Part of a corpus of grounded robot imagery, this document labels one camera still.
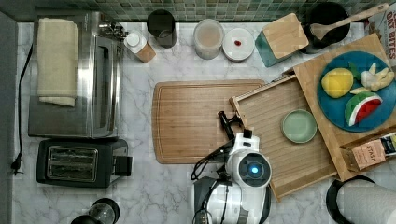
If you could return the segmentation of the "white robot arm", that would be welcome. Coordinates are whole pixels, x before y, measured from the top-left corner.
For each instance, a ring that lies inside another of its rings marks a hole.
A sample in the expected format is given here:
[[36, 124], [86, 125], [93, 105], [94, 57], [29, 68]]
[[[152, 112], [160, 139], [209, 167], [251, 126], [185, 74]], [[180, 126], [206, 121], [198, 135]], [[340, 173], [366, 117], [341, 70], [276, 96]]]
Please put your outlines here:
[[263, 224], [269, 216], [272, 169], [251, 130], [200, 159], [193, 168], [191, 224]]

